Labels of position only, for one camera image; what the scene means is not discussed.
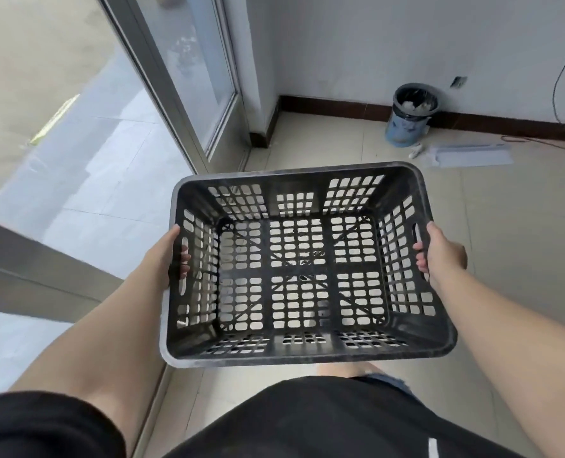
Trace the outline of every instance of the person's left arm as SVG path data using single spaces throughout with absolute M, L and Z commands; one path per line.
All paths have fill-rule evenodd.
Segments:
M 160 304 L 179 231 L 178 225 L 168 231 L 124 283 L 48 346 L 10 390 L 89 402 L 119 428 L 131 451 L 163 367 Z M 181 260 L 189 257 L 184 253 Z M 188 270 L 181 268 L 183 274 Z

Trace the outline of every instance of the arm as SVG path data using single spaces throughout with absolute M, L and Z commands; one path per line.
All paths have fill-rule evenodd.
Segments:
M 115 423 L 132 450 L 163 366 L 157 346 L 160 305 L 179 230 L 175 225 L 168 231 L 126 281 L 48 346 L 11 390 L 85 400 Z M 183 254 L 182 260 L 189 257 Z M 186 274 L 188 267 L 181 271 Z
M 565 458 L 565 327 L 489 289 L 462 266 L 464 248 L 433 222 L 417 255 L 477 363 L 527 434 L 549 457 Z M 415 244 L 422 249 L 422 244 Z

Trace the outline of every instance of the person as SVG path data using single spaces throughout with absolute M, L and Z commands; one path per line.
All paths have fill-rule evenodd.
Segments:
M 414 245 L 417 267 L 524 430 L 544 454 L 565 458 L 565 327 L 480 283 L 465 270 L 464 248 L 432 222 L 427 230 L 426 255 Z M 131 453 L 162 366 L 157 322 L 178 234 L 178 226 L 168 231 L 0 394 L 0 458 Z M 329 364 L 329 376 L 268 387 L 168 457 L 518 456 L 439 418 L 400 380 L 356 377 L 364 368 Z

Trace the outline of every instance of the grid pattern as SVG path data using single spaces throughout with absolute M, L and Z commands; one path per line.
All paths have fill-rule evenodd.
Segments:
M 269 343 L 270 338 L 262 334 L 247 334 L 242 338 L 231 335 L 218 341 L 208 350 L 205 350 L 203 354 L 259 354 L 265 351 Z
M 384 345 L 390 347 L 408 345 L 405 341 L 381 331 L 339 331 L 338 336 L 349 349 L 380 349 Z
M 263 329 L 261 284 L 261 278 L 221 280 L 219 321 L 223 331 Z
M 420 239 L 420 234 L 417 229 L 411 231 L 407 228 L 407 221 L 411 220 L 415 211 L 412 196 L 408 196 L 401 205 L 393 208 L 391 214 L 387 214 L 378 222 L 386 277 L 385 289 L 394 312 L 407 313 L 408 303 L 410 313 L 433 316 L 435 307 L 425 305 L 433 301 L 433 293 L 416 291 L 415 279 L 428 280 L 428 277 L 416 277 L 411 269 L 413 234 L 416 239 Z
M 369 217 L 333 217 L 331 231 L 336 263 L 377 261 L 374 228 Z
M 327 275 L 272 277 L 274 328 L 330 326 Z
M 379 272 L 338 274 L 342 325 L 384 324 L 385 302 Z
M 232 220 L 267 219 L 261 186 L 209 186 L 209 192 Z
M 188 286 L 191 286 L 191 292 L 189 300 L 177 307 L 177 328 L 213 321 L 217 309 L 217 233 L 187 209 L 183 227 L 188 236 L 193 236 L 192 242 L 188 236 L 181 239 L 181 244 L 187 246 L 192 255 L 192 275 L 180 280 L 179 293 L 185 295 Z
M 270 222 L 271 266 L 323 265 L 323 226 L 320 219 Z
M 314 193 L 277 194 L 276 202 L 281 217 L 309 215 Z
M 367 203 L 376 186 L 382 181 L 384 175 L 333 178 L 329 183 L 329 191 L 324 201 L 323 213 L 359 211 Z
M 282 338 L 282 344 L 288 346 L 290 344 L 324 344 L 327 340 L 320 333 L 310 333 L 305 331 L 303 333 L 287 333 Z
M 221 231 L 221 269 L 261 267 L 261 224 L 239 222 Z

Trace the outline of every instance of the black plastic basket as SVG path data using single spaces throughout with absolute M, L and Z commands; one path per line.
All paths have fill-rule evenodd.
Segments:
M 456 330 L 412 251 L 429 220 L 422 174 L 404 162 L 181 180 L 164 359 L 187 368 L 447 354 Z

